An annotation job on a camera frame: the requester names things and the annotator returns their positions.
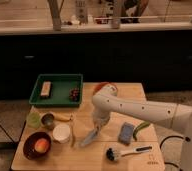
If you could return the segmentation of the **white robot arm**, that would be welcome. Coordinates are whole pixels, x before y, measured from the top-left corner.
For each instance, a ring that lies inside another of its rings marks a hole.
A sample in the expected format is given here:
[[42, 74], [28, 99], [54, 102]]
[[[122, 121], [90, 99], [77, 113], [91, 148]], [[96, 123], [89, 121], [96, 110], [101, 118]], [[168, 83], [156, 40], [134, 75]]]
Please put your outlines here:
[[93, 122], [101, 130], [116, 112], [171, 129], [184, 135], [180, 171], [192, 171], [192, 106], [178, 103], [128, 100], [117, 96], [117, 87], [108, 82], [96, 86], [92, 96]]

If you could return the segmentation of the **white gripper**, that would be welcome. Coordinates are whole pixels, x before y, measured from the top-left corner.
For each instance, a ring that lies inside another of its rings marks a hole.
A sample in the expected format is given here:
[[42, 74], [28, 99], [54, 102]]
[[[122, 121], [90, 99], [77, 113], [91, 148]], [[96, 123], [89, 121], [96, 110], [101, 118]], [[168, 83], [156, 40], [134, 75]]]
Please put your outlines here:
[[110, 112], [95, 108], [92, 112], [93, 123], [95, 126], [95, 136], [101, 132], [101, 128], [110, 120]]

